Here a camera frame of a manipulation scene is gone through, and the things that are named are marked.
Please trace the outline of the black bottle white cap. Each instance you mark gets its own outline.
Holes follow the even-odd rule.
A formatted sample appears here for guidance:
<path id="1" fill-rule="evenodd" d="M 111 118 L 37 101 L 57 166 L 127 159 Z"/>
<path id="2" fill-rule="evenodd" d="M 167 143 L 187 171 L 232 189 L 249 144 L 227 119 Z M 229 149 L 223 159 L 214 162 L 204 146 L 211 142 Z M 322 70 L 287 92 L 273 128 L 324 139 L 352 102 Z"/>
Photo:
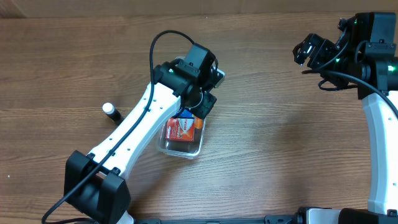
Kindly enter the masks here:
<path id="1" fill-rule="evenodd" d="M 124 118 L 112 103 L 104 103 L 102 105 L 102 110 L 107 115 L 107 117 L 113 120 L 115 125 L 119 126 L 123 122 Z"/>

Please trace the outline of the orange bottle white cap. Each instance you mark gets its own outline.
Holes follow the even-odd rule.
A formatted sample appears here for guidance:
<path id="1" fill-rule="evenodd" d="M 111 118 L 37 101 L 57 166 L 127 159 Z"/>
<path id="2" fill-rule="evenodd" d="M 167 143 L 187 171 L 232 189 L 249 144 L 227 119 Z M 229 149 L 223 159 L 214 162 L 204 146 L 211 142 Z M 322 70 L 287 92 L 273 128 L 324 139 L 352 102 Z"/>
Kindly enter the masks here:
<path id="1" fill-rule="evenodd" d="M 203 129 L 204 120 L 195 117 L 195 129 Z"/>

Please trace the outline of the clear plastic container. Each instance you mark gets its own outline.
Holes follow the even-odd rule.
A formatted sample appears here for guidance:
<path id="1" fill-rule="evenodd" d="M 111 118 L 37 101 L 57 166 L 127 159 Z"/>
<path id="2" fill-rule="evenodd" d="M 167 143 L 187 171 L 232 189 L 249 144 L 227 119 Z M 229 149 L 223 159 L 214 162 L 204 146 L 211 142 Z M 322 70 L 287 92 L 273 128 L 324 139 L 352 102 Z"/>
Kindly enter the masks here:
<path id="1" fill-rule="evenodd" d="M 159 140 L 157 143 L 158 150 L 171 156 L 193 159 L 201 151 L 206 118 L 203 119 L 203 129 L 195 129 L 193 142 L 171 141 L 165 138 L 167 121 L 173 118 L 179 110 L 186 109 L 182 105 L 181 98 L 183 78 L 177 71 L 177 64 L 183 59 L 176 58 L 171 62 L 165 62 L 155 67 L 156 85 L 153 98 L 155 105 L 153 109 L 156 108 L 165 112 L 160 124 Z"/>

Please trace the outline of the blue lozenge box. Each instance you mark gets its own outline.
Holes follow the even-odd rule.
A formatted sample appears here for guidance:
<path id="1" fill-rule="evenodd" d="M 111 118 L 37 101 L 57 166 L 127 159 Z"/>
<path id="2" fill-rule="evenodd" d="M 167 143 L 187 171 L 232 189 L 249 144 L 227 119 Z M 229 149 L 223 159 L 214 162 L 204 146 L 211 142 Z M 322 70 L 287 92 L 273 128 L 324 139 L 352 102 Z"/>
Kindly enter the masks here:
<path id="1" fill-rule="evenodd" d="M 179 110 L 173 118 L 194 118 L 195 116 L 187 109 Z"/>

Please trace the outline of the red medicine box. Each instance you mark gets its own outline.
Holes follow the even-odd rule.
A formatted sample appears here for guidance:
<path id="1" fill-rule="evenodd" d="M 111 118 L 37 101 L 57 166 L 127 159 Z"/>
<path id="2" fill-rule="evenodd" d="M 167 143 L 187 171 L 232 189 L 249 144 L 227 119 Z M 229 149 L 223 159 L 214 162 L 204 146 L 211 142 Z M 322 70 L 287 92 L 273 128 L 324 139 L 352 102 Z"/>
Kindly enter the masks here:
<path id="1" fill-rule="evenodd" d="M 171 141 L 193 142 L 194 121 L 193 118 L 170 118 L 166 124 L 165 138 Z"/>

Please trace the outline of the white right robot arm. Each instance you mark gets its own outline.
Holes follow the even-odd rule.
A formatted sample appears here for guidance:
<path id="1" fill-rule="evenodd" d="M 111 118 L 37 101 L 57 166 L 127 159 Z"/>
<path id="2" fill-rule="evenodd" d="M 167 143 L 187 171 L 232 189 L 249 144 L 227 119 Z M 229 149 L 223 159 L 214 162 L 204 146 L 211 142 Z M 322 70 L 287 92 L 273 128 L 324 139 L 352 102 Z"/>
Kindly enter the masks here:
<path id="1" fill-rule="evenodd" d="M 366 209 L 301 207 L 292 223 L 397 223 L 397 56 L 394 12 L 340 19 L 331 42 L 309 34 L 295 46 L 295 63 L 317 73 L 330 91 L 355 88 L 368 124 L 371 186 Z"/>

